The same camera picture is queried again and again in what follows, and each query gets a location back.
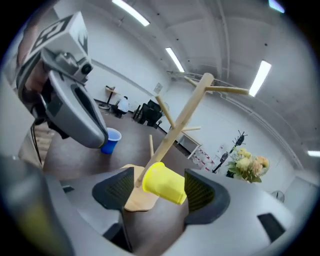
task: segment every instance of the cable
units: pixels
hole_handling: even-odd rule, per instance
[[[32,142],[33,142],[36,154],[38,155],[39,161],[42,165],[41,157],[39,154],[38,143],[37,143],[37,139],[36,139],[36,134],[35,134],[35,125],[34,124],[31,126],[30,131],[31,131]]]

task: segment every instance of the flower bouquet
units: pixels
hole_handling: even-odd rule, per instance
[[[252,156],[245,148],[235,150],[231,156],[233,161],[228,163],[228,170],[234,173],[235,179],[247,182],[261,182],[260,177],[269,170],[269,160],[263,156]]]

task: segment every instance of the yellow cup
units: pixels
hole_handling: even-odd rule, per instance
[[[177,205],[186,200],[185,178],[165,166],[163,162],[156,162],[150,166],[143,177],[144,192],[153,193]]]

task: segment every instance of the ceiling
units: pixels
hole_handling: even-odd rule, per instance
[[[150,22],[144,27],[111,0],[87,0],[138,39],[167,71],[171,47],[188,73],[249,89],[261,60],[272,64],[255,98],[230,95],[269,123],[305,168],[320,161],[319,77],[312,49],[285,14],[267,0],[128,0]]]

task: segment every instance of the white shirt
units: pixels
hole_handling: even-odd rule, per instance
[[[128,110],[129,110],[129,102],[125,97],[120,99],[120,101],[118,103],[118,110],[121,110],[121,111],[126,112],[126,113],[128,112]]]

